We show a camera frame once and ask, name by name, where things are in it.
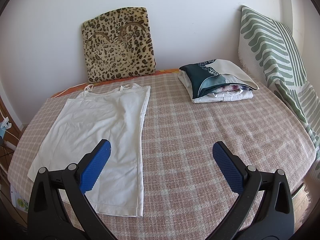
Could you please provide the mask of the white camisole top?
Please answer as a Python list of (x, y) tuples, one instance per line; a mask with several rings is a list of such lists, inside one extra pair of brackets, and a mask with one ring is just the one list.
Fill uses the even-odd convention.
[(87, 86), (68, 99), (29, 168), (29, 179), (42, 167), (55, 171), (78, 163), (106, 139), (111, 155), (86, 197), (97, 213), (142, 217), (142, 130), (150, 90), (131, 83), (95, 94)]

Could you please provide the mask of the folded white clothes stack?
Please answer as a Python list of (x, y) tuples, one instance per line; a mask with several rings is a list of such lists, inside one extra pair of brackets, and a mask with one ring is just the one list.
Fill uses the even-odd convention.
[(253, 93), (250, 90), (237, 88), (233, 91), (224, 91), (219, 93), (209, 93), (200, 98), (193, 99), (193, 90), (189, 77), (186, 72), (180, 70), (178, 78), (186, 88), (192, 103), (212, 103), (212, 102), (232, 102), (241, 101), (253, 98)]

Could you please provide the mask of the wooden bedside furniture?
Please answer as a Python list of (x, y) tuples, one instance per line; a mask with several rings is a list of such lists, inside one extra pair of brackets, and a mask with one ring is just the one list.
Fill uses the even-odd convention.
[[(18, 137), (18, 139), (20, 139), (21, 129), (16, 125), (16, 123), (12, 119), (2, 99), (1, 112), (4, 114), (5, 117), (8, 117), (10, 122), (12, 123), (12, 128), (9, 129), (9, 132)], [(19, 141), (15, 139), (13, 136), (9, 135), (8, 133), (5, 134), (4, 139), (1, 138), (1, 172), (3, 174), (8, 174), (10, 162), (13, 158), (18, 143)]]

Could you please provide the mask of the pink plaid bed blanket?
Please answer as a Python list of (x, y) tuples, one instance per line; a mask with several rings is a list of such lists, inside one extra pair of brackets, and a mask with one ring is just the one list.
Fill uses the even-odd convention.
[(295, 190), (316, 159), (300, 121), (267, 87), (244, 101), (192, 103), (176, 73), (135, 78), (150, 86), (142, 131), (141, 218), (101, 215), (118, 239), (205, 239), (237, 195), (212, 156), (222, 141), (246, 165), (284, 170)]

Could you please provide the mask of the beige folded cloth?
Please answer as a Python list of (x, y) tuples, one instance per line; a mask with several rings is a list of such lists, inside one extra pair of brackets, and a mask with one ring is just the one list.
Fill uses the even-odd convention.
[(228, 60), (216, 59), (213, 63), (206, 65), (225, 78), (228, 83), (234, 83), (258, 90), (259, 86), (239, 66)]

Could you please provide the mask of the dark teal patterned scarf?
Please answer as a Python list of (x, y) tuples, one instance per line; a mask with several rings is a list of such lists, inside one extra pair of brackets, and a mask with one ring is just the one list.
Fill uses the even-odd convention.
[(217, 59), (181, 66), (191, 82), (192, 99), (203, 97), (214, 89), (227, 84), (226, 79), (209, 65)]

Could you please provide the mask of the green striped white pillow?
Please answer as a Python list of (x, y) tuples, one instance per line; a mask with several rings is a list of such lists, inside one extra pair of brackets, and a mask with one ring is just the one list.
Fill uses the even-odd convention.
[(243, 5), (238, 46), (242, 66), (298, 118), (319, 152), (319, 96), (308, 81), (289, 28)]

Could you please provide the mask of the orange floral bed sheet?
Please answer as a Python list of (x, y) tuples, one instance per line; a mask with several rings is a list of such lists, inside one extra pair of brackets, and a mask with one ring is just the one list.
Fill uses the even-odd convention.
[[(174, 69), (165, 69), (165, 70), (157, 70), (155, 72), (155, 74), (152, 74), (152, 76), (156, 76), (156, 75), (162, 75), (162, 74), (170, 74), (170, 73), (178, 73), (179, 72), (179, 69), (177, 68), (174, 68)], [(98, 83), (94, 83), (94, 87), (96, 86), (102, 86), (102, 85), (109, 85), (109, 84), (112, 84), (112, 83), (117, 83), (117, 82), (122, 82), (122, 81), (129, 81), (129, 80), (132, 80), (132, 79), (136, 79), (138, 78), (137, 77), (127, 77), (127, 78), (124, 78), (124, 79), (118, 79), (118, 80), (108, 80), (108, 81), (103, 81), (103, 82), (98, 82)], [(61, 92), (58, 92), (54, 95), (52, 95), (50, 98), (58, 98), (58, 97), (61, 97), (61, 96), (64, 96), (64, 95), (68, 95), (68, 94), (71, 94), (73, 92), (76, 92), (76, 91), (79, 91), (81, 89), (84, 89), (87, 85), (89, 85), (89, 83), (82, 83), (82, 84), (79, 84), (79, 85), (76, 85), (76, 86), (73, 86), (73, 87), (69, 87), (67, 89), (65, 89), (64, 91), (61, 91)]]

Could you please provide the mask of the leopard print cushion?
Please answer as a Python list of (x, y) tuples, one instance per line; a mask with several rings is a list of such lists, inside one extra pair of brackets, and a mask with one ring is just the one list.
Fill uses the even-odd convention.
[(155, 53), (145, 7), (103, 13), (85, 21), (81, 34), (90, 83), (155, 74)]

